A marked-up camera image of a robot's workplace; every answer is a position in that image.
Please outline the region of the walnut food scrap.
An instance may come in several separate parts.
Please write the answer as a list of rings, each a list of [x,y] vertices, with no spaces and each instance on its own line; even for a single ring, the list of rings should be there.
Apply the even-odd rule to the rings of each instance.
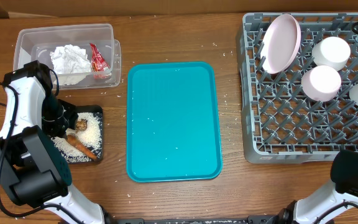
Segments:
[[[75,123],[75,131],[86,131],[88,128],[88,121],[86,119],[78,119]]]

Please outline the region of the carrot piece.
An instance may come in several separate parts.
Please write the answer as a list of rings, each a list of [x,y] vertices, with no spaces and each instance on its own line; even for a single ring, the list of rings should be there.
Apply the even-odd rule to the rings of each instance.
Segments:
[[[92,161],[96,161],[98,159],[97,153],[94,152],[96,148],[90,144],[83,143],[76,136],[69,134],[66,138],[66,142],[70,147],[69,149],[67,149],[67,153],[69,156],[87,157]]]

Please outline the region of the white tissue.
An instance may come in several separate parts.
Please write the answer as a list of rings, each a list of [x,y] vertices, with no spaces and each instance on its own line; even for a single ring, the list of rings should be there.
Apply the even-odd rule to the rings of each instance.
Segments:
[[[60,86],[76,85],[80,81],[84,80],[86,75],[74,75],[74,74],[59,74],[58,82]]]
[[[56,47],[50,53],[53,70],[57,74],[86,73],[91,71],[91,62],[85,49],[76,45]]]

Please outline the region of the red snack wrapper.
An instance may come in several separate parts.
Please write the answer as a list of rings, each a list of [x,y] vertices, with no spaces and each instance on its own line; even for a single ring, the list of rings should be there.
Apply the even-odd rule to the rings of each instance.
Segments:
[[[91,68],[92,71],[94,72],[105,72],[108,71],[110,69],[110,66],[108,65],[108,63],[105,61],[105,59],[103,58],[103,56],[101,55],[101,53],[99,52],[98,48],[90,43],[91,46],[91,50],[92,50],[92,58],[91,58]],[[106,73],[106,74],[95,74],[93,75],[93,78],[95,80],[102,80],[102,79],[107,79],[111,76],[110,73]]]

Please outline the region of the large white plate with rice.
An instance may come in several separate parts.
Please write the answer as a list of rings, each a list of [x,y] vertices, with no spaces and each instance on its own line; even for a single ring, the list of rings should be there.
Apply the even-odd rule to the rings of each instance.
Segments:
[[[301,29],[290,14],[278,16],[268,27],[261,57],[265,57],[262,68],[269,74],[280,73],[294,61],[300,48]]]

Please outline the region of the small white bowl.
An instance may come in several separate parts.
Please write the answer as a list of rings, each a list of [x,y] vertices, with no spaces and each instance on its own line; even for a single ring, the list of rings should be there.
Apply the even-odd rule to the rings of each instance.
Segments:
[[[332,67],[320,65],[302,76],[301,86],[307,97],[325,102],[337,95],[341,87],[341,77]]]

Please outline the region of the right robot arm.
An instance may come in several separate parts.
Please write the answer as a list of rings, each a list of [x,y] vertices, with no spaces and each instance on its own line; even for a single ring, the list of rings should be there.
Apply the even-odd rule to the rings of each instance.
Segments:
[[[292,201],[267,223],[333,223],[346,210],[358,209],[358,152],[341,150],[333,161],[330,178],[309,197]]]

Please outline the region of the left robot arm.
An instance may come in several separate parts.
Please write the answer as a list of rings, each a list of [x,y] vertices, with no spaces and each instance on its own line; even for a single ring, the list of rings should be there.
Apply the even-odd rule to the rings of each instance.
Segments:
[[[12,218],[48,210],[67,223],[114,223],[74,186],[68,163],[52,141],[65,138],[78,119],[75,105],[57,99],[54,73],[35,60],[0,82],[7,94],[0,130],[0,210]]]

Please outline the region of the clear plastic waste bin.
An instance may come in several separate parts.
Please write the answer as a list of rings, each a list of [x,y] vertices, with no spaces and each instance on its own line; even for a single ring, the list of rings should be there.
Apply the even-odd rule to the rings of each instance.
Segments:
[[[90,43],[94,44],[110,69],[105,72],[66,73],[86,75],[86,78],[76,85],[60,86],[61,90],[107,88],[118,86],[121,82],[121,46],[114,38],[110,24],[81,24],[70,26],[53,26],[33,29],[23,29],[19,32],[14,52],[13,69],[23,68],[34,60],[53,69],[50,53],[56,47],[68,44],[79,46],[86,50],[88,60],[92,58]],[[95,80],[93,75],[110,73],[107,79]],[[59,84],[58,75],[52,76],[52,82]]]

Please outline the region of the grey dishwasher rack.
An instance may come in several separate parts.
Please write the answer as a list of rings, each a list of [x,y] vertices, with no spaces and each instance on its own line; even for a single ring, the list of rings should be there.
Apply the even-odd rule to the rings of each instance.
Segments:
[[[358,84],[358,35],[351,25],[358,12],[296,13],[301,44],[294,61],[278,74],[263,69],[263,38],[275,12],[244,15],[237,33],[237,64],[242,83],[244,156],[255,164],[301,164],[331,161],[341,149],[358,152],[358,105],[350,98]],[[351,48],[339,72],[342,84],[330,101],[308,98],[301,78],[312,68],[313,47],[327,37],[340,37]]]

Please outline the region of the black plastic tray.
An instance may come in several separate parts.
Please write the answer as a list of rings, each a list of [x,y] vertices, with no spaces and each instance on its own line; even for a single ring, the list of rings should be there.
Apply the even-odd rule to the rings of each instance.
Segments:
[[[88,128],[86,131],[76,132],[74,129],[67,129],[66,134],[74,135],[85,144],[90,144],[96,149],[100,161],[103,158],[103,109],[97,105],[77,106],[76,112],[78,119],[86,119],[88,121]],[[64,138],[52,138],[55,147],[60,151],[61,155],[69,164],[79,164],[85,162],[93,162],[87,157],[71,157],[67,153],[69,145]]]

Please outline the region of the pile of white rice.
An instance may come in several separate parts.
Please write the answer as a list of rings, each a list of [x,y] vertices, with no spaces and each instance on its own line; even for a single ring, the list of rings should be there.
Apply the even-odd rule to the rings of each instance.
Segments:
[[[79,113],[74,129],[65,138],[52,139],[68,163],[97,161],[102,158],[102,114]]]

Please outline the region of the brown cardboard backdrop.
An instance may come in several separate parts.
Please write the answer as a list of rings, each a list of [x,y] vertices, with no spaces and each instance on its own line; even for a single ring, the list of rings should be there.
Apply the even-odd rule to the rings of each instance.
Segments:
[[[358,0],[0,0],[0,18],[358,11]]]

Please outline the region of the teal plastic serving tray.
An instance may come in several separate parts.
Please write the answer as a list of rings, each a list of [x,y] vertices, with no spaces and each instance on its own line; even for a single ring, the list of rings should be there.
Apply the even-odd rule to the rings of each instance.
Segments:
[[[204,180],[223,168],[214,70],[139,64],[127,78],[126,170],[135,182]]]

